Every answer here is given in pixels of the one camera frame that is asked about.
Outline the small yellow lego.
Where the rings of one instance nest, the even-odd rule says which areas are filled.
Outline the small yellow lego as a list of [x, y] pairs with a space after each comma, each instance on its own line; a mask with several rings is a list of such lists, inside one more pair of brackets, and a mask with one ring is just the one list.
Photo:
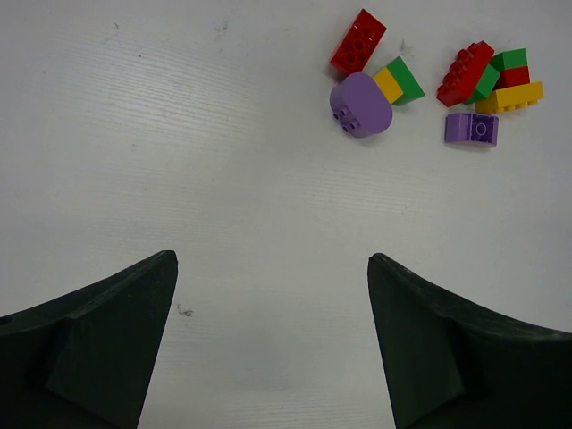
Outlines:
[[377, 72], [373, 76], [373, 80], [388, 102], [392, 105], [394, 105], [404, 95], [403, 89], [387, 67]]

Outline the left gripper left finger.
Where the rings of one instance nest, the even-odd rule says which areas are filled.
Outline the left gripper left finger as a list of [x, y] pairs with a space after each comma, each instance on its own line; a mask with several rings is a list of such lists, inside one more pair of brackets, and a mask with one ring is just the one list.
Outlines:
[[178, 277], [164, 250], [1, 318], [3, 428], [135, 428]]

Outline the purple square lego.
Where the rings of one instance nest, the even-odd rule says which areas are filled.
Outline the purple square lego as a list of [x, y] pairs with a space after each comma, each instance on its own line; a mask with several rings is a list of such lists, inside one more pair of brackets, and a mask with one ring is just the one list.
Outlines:
[[475, 113], [448, 114], [444, 142], [477, 147], [496, 147], [500, 120], [497, 116]]

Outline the purple oval lego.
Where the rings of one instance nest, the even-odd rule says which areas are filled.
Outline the purple oval lego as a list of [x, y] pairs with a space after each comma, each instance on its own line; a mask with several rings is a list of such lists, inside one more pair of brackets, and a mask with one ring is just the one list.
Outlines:
[[354, 72], [330, 93], [332, 116], [342, 130], [356, 139], [381, 134], [390, 127], [391, 103], [374, 79], [363, 72]]

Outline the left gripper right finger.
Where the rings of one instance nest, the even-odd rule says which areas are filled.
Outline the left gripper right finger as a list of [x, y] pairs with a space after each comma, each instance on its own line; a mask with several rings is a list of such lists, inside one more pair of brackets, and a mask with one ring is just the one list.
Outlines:
[[502, 315], [384, 254], [367, 282], [398, 428], [568, 428], [571, 336]]

